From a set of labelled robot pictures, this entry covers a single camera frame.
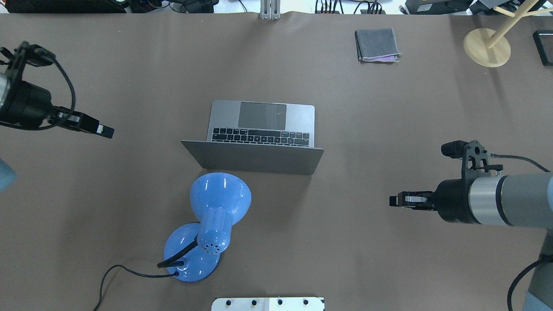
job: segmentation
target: white bracket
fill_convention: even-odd
[[[280,19],[280,0],[261,0],[261,19]]]
[[[322,297],[219,298],[211,311],[324,311]]]

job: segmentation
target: gray cloth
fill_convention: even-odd
[[[401,54],[392,28],[358,29],[355,31],[357,58],[361,61],[396,62]]]

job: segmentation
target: white metal plate with holes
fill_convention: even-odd
[[[219,298],[211,311],[325,311],[323,297]]]

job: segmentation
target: laptop keyboard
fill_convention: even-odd
[[[246,128],[214,128],[211,140],[226,143],[309,146],[309,133],[267,131]]]

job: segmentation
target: round wooden base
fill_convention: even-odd
[[[478,28],[465,36],[463,40],[465,52],[478,65],[499,67],[509,60],[511,46],[505,37],[502,37],[493,47],[486,48],[486,41],[494,33],[495,30],[492,29]]]

